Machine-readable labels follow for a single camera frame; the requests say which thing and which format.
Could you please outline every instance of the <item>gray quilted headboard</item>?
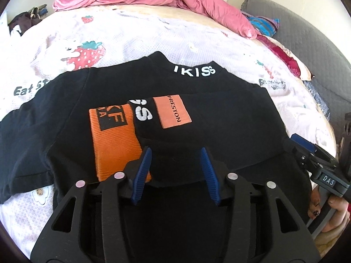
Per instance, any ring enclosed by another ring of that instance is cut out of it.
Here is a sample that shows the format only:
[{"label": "gray quilted headboard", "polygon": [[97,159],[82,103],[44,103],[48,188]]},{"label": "gray quilted headboard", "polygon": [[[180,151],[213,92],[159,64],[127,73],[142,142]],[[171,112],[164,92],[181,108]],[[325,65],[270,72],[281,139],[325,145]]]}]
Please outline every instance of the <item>gray quilted headboard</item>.
[{"label": "gray quilted headboard", "polygon": [[330,110],[337,143],[341,140],[345,113],[351,112],[351,64],[317,28],[271,0],[245,0],[241,10],[254,16],[280,19],[273,36],[289,48],[315,75],[312,84]]}]

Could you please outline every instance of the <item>round metal pin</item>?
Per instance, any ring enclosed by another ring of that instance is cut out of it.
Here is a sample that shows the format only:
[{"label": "round metal pin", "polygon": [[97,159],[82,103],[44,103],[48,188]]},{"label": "round metal pin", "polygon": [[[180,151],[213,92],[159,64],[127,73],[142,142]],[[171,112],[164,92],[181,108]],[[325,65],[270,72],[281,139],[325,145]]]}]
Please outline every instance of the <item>round metal pin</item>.
[{"label": "round metal pin", "polygon": [[123,179],[125,176],[125,174],[123,172],[117,172],[113,175],[113,177],[115,177],[115,179]]},{"label": "round metal pin", "polygon": [[275,184],[275,182],[272,182],[272,181],[267,182],[266,185],[270,189],[275,189],[277,187],[277,184]]},{"label": "round metal pin", "polygon": [[84,180],[79,180],[79,181],[76,182],[75,186],[77,188],[82,188],[82,187],[85,186],[85,181]]},{"label": "round metal pin", "polygon": [[235,173],[229,173],[227,175],[227,177],[230,179],[230,180],[236,180],[238,178],[238,174],[235,174]]}]

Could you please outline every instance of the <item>white bed sheet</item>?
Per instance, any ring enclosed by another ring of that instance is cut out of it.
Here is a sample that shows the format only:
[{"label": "white bed sheet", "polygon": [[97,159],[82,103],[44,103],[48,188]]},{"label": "white bed sheet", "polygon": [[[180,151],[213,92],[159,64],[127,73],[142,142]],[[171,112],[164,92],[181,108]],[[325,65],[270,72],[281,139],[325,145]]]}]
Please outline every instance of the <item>white bed sheet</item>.
[{"label": "white bed sheet", "polygon": [[[96,50],[87,52],[84,46],[91,41]],[[121,64],[155,51],[185,66],[214,60],[234,75],[260,84],[268,90],[289,136],[298,133],[336,154],[331,126],[313,97],[269,49],[209,18],[169,7],[76,9],[55,13],[29,29],[0,64],[0,120],[67,70]],[[0,205],[1,222],[28,257],[52,214],[53,186],[45,187],[43,193],[47,194],[44,204],[35,197],[36,190]]]}]

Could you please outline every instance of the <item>orange ribbed cuff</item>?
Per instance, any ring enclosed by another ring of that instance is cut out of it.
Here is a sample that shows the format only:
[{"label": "orange ribbed cuff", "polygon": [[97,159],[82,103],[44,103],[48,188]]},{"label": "orange ribbed cuff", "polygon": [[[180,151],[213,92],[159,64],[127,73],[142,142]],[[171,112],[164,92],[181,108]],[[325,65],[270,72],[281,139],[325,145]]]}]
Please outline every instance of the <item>orange ribbed cuff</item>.
[{"label": "orange ribbed cuff", "polygon": [[129,104],[90,109],[89,116],[96,173],[99,181],[103,181],[123,171],[129,161],[139,159],[142,149]]}]

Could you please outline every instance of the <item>striped cloth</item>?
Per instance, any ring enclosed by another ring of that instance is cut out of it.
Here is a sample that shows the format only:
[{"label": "striped cloth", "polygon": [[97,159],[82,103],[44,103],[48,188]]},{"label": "striped cloth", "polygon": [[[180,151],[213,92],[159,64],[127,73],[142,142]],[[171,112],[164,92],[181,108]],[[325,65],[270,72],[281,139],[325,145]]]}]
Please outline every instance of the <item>striped cloth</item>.
[{"label": "striped cloth", "polygon": [[265,36],[272,37],[279,28],[279,19],[270,19],[261,16],[254,17],[245,12],[242,12],[242,14],[250,21],[255,29],[259,30]]}]

